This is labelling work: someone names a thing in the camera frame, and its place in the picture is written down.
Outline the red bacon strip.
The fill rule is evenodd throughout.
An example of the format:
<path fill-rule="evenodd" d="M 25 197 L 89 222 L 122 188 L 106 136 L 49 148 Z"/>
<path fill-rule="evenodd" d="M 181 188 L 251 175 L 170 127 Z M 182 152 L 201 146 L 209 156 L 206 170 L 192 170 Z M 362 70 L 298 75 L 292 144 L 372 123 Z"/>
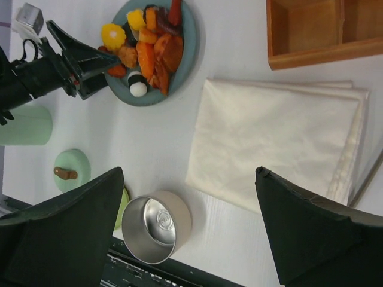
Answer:
<path fill-rule="evenodd" d="M 152 86 L 152 88 L 160 90 L 161 94 L 165 96 L 168 95 L 169 73 L 162 62 L 155 62 L 154 74 L 148 80 L 148 83 Z"/>

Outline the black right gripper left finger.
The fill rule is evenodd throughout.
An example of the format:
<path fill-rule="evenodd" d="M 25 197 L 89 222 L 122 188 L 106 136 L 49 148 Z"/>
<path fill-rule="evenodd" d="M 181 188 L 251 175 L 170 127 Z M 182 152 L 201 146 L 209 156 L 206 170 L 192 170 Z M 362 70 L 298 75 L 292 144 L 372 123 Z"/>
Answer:
<path fill-rule="evenodd" d="M 123 193 L 115 167 L 1 217 L 1 286 L 99 286 Z"/>

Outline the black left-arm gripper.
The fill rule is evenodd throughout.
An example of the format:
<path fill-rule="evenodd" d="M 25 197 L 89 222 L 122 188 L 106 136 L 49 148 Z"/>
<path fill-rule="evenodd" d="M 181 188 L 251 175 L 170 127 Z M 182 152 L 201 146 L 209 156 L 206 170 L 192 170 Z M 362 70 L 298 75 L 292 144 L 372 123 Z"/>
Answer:
<path fill-rule="evenodd" d="M 62 54 L 66 53 L 79 65 L 80 87 L 78 88 L 77 80 L 64 64 L 62 57 L 54 52 L 46 39 L 41 45 L 31 39 L 23 41 L 22 45 L 31 44 L 35 53 L 33 60 L 28 62 L 26 49 L 23 48 L 22 57 L 11 62 L 15 76 L 13 86 L 33 99 L 60 88 L 68 96 L 76 97 L 78 88 L 82 100 L 106 87 L 105 73 L 120 63 L 119 58 L 76 40 L 53 20 L 46 21 L 46 26 L 62 49 Z"/>

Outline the beige steel lunch bowl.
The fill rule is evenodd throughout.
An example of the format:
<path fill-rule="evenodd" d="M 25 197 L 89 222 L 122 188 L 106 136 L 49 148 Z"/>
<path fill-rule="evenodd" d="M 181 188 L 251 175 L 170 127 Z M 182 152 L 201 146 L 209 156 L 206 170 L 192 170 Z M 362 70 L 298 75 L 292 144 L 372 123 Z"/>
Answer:
<path fill-rule="evenodd" d="M 145 264 L 161 264 L 190 238 L 192 216 L 184 201 L 170 191 L 132 199 L 121 218 L 123 241 Z"/>

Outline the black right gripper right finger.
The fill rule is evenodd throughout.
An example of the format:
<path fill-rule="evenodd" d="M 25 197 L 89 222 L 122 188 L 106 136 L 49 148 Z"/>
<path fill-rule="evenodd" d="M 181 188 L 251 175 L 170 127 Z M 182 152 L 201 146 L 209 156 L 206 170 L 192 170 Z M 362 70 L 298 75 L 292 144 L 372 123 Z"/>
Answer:
<path fill-rule="evenodd" d="M 336 203 L 265 167 L 256 192 L 283 286 L 382 286 L 382 217 Z"/>

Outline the red octopus tentacle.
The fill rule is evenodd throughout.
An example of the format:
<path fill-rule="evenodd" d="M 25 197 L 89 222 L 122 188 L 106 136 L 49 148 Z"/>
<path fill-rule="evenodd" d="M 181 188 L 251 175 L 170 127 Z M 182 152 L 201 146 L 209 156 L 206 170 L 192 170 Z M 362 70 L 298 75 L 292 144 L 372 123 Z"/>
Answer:
<path fill-rule="evenodd" d="M 183 18 L 181 12 L 181 0 L 173 0 L 170 9 L 159 7 L 156 12 L 156 33 L 163 35 L 183 34 Z"/>

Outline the steel serving tongs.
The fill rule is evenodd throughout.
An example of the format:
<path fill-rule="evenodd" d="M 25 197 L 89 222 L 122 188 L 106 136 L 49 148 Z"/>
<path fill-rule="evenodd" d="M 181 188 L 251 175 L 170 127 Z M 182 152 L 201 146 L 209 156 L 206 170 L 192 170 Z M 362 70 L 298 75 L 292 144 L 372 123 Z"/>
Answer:
<path fill-rule="evenodd" d="M 349 202 L 349 207 L 355 208 L 358 205 L 361 197 L 366 192 L 370 183 L 373 181 L 373 179 L 374 179 L 376 173 L 378 172 L 381 164 L 382 164 L 382 152 L 379 154 L 378 158 L 375 160 L 371 169 L 368 171 L 365 179 L 363 180 L 363 182 L 360 185 L 360 188 L 357 190 L 357 192 L 353 196 L 352 200 Z"/>

